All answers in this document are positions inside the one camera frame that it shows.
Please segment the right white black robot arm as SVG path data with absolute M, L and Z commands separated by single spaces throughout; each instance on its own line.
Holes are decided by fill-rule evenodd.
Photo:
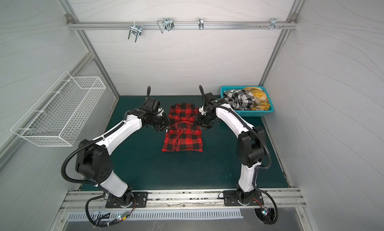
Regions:
M 272 165 L 264 130 L 245 121 L 225 99 L 215 99 L 212 93 L 205 93 L 201 85 L 199 90 L 203 105 L 198 110 L 196 125 L 211 129 L 213 122 L 219 119 L 237 138 L 236 154 L 242 166 L 236 197 L 240 205 L 247 206 L 262 196 L 263 191 L 257 187 L 259 170 L 267 170 Z

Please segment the red black plaid shirt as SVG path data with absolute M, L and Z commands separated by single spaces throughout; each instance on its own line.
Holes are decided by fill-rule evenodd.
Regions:
M 162 152 L 203 151 L 200 126 L 196 125 L 198 109 L 192 103 L 178 103 L 169 110 L 170 126 Z

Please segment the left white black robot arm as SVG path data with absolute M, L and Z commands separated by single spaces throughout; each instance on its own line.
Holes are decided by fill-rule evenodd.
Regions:
M 151 98 L 151 87 L 140 108 L 127 111 L 123 120 L 101 136 L 89 141 L 83 140 L 63 162 L 62 177 L 70 183 L 90 184 L 114 198 L 118 205 L 127 207 L 133 201 L 132 189 L 114 172 L 111 154 L 132 134 L 144 126 L 153 126 L 156 132 L 166 130 L 170 119 L 160 107 L 160 101 Z M 67 174 L 67 165 L 76 158 L 75 170 L 86 179 L 71 178 Z

